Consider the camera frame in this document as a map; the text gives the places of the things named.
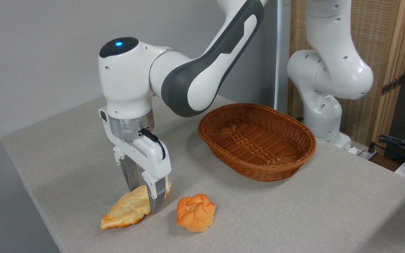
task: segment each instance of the dark gray arm panel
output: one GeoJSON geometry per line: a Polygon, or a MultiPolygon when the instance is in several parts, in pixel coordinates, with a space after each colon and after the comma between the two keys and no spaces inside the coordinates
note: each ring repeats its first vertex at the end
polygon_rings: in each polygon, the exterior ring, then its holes
{"type": "Polygon", "coordinates": [[[173,69],[167,75],[167,77],[165,77],[161,90],[162,99],[175,114],[182,117],[193,117],[207,109],[195,111],[190,107],[187,99],[190,84],[193,82],[193,79],[195,79],[202,71],[209,67],[218,58],[220,53],[232,52],[240,39],[243,37],[244,23],[251,15],[255,15],[257,18],[256,27],[220,80],[217,90],[218,93],[224,79],[237,62],[246,46],[248,46],[252,37],[259,28],[260,23],[262,22],[263,5],[259,0],[247,0],[236,16],[232,19],[231,23],[227,26],[226,30],[224,30],[217,41],[204,55],[173,69]]]}

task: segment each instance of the white wall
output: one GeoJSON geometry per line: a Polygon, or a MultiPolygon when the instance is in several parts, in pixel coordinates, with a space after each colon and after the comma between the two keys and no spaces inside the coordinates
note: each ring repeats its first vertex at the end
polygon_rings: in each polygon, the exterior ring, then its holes
{"type": "MultiPolygon", "coordinates": [[[[220,91],[238,102],[273,103],[275,66],[263,59],[274,57],[267,30],[275,29],[275,1],[268,5],[220,91]]],[[[97,55],[105,42],[132,36],[196,57],[223,20],[215,0],[0,0],[0,140],[101,96],[97,55]]],[[[0,252],[57,251],[0,146],[0,252]]]]}

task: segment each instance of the flat bread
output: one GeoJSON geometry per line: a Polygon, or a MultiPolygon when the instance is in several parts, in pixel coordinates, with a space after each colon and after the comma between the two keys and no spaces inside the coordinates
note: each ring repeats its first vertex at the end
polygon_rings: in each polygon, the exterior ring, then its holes
{"type": "MultiPolygon", "coordinates": [[[[170,181],[168,185],[171,189],[172,183],[170,181]]],[[[151,214],[148,191],[146,186],[139,186],[132,192],[122,196],[114,207],[101,219],[100,229],[137,224],[148,214],[151,214]]]]}

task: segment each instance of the metal hinge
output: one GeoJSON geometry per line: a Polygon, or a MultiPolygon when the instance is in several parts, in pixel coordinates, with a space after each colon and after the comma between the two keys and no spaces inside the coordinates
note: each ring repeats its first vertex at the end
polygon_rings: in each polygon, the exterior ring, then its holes
{"type": "Polygon", "coordinates": [[[387,83],[386,85],[384,85],[382,87],[382,92],[381,92],[381,96],[385,95],[386,93],[389,93],[391,90],[395,90],[396,87],[398,87],[399,85],[401,85],[402,80],[403,80],[404,75],[401,75],[400,77],[398,77],[397,79],[387,83]]]}

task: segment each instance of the oval basket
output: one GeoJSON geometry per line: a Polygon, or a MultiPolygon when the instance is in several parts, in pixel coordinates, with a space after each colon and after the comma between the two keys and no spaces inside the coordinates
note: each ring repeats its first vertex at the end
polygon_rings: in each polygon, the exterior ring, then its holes
{"type": "Polygon", "coordinates": [[[205,115],[201,139],[222,162],[248,178],[288,178],[314,154],[315,137],[301,122],[258,104],[228,104],[205,115]]]}

